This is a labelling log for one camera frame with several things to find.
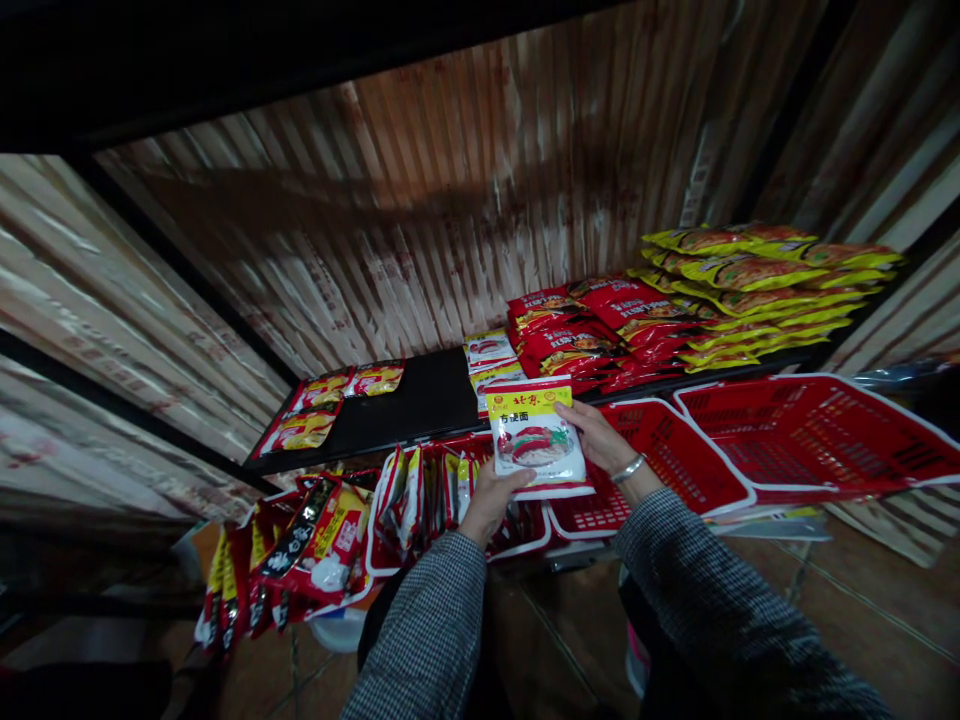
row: silver bracelet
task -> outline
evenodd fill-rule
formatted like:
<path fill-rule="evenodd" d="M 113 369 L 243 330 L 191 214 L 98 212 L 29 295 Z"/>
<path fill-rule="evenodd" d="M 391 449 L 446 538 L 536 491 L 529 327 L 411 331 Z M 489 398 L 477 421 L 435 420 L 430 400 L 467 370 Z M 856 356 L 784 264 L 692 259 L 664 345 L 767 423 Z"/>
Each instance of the silver bracelet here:
<path fill-rule="evenodd" d="M 645 463 L 646 461 L 647 461 L 647 456 L 644 455 L 643 453 L 640 453 L 639 455 L 637 455 L 637 459 L 634 460 L 629 465 L 627 465 L 623 470 L 618 472 L 616 475 L 611 475 L 610 481 L 614 485 L 619 485 L 628 477 L 633 475 L 637 470 L 639 470 L 640 467 L 643 465 L 643 463 Z"/>

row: red shopping basket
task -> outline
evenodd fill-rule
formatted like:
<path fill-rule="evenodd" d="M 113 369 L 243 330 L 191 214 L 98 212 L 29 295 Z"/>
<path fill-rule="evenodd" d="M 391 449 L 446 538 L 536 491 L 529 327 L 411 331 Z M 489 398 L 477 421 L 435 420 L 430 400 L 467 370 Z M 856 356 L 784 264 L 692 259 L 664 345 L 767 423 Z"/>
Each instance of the red shopping basket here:
<path fill-rule="evenodd" d="M 960 482 L 960 445 L 836 375 L 775 375 L 674 393 L 758 493 L 816 503 Z"/>
<path fill-rule="evenodd" d="M 664 485 L 697 514 L 715 517 L 750 507 L 756 493 L 719 448 L 663 400 L 634 400 L 600 408 L 604 417 L 647 462 Z M 565 540 L 614 535 L 630 508 L 609 476 L 588 463 L 596 495 L 551 500 L 551 521 Z"/>

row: dark floor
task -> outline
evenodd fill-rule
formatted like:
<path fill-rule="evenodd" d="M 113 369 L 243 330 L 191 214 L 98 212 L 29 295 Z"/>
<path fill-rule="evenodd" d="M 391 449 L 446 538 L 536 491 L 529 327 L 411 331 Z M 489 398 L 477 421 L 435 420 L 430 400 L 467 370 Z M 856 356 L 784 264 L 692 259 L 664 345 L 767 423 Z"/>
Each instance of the dark floor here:
<path fill-rule="evenodd" d="M 826 646 L 902 718 L 960 717 L 960 542 L 923 570 L 830 519 L 833 543 L 732 540 L 820 629 Z M 492 585 L 501 669 L 519 718 L 590 717 L 599 703 L 636 717 L 624 671 L 618 565 Z M 221 697 L 224 718 L 334 718 L 356 658 L 332 655 L 305 627 L 241 643 Z"/>

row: gray checkered jacket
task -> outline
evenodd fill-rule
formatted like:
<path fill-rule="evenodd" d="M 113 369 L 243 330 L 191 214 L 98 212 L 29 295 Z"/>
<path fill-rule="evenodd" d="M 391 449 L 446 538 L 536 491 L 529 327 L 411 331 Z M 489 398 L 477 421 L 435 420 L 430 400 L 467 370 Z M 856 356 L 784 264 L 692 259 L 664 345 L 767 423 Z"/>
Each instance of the gray checkered jacket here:
<path fill-rule="evenodd" d="M 813 626 L 670 490 L 640 503 L 614 547 L 724 714 L 891 717 L 876 691 L 824 650 Z M 486 574 L 471 540 L 440 538 L 404 579 L 342 717 L 461 717 Z"/>

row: black shelf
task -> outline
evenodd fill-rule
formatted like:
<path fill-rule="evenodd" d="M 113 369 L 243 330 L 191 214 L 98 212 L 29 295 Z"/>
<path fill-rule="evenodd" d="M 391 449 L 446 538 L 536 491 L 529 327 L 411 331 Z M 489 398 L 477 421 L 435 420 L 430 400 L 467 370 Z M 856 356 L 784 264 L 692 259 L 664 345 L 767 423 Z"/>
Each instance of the black shelf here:
<path fill-rule="evenodd" d="M 608 395 L 591 390 L 578 399 L 591 405 L 635 400 L 717 380 L 763 375 L 802 363 L 809 357 L 808 348 L 783 350 L 765 355 L 761 365 L 706 370 Z M 282 408 L 289 405 L 292 394 L 284 400 Z M 490 424 L 477 417 L 477 399 L 470 386 L 463 350 L 441 350 L 408 359 L 403 380 L 395 392 L 345 400 L 330 436 L 322 447 L 270 453 L 248 459 L 243 467 L 259 475 L 269 475 L 387 450 L 398 442 L 405 445 L 489 429 Z"/>

